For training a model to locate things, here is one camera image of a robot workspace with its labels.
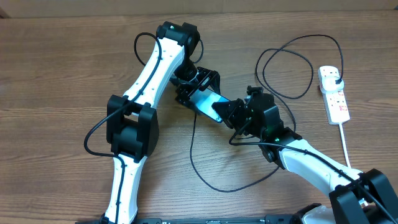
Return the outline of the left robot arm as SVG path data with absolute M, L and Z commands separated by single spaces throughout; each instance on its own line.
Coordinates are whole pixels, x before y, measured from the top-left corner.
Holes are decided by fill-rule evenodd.
M 196 67 L 190 56 L 201 42 L 195 25 L 165 22 L 154 35 L 155 45 L 139 78 L 123 96 L 107 104 L 106 140 L 114 157 L 111 199 L 100 223 L 133 223 L 142 170 L 159 139 L 157 106 L 168 82 L 177 86 L 176 100 L 220 123 L 211 107 L 223 101 L 220 76 Z

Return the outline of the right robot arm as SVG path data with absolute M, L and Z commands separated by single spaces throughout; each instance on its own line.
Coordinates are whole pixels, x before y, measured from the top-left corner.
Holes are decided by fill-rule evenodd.
M 246 99 L 212 104 L 236 134 L 251 134 L 268 162 L 293 172 L 329 199 L 329 208 L 314 203 L 294 215 L 297 223 L 397 223 L 397 195 L 379 170 L 350 168 L 313 148 L 284 126 L 271 94 L 248 87 Z

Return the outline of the blue Galaxy smartphone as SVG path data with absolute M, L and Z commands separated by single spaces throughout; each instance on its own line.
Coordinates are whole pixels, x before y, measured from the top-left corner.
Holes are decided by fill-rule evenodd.
M 197 111 L 206 115 L 217 123 L 222 123 L 223 120 L 221 116 L 212 108 L 212 104 L 227 101 L 229 101 L 229 99 L 221 96 L 209 88 L 205 89 L 204 91 L 197 90 L 189 100 L 189 102 L 193 104 Z

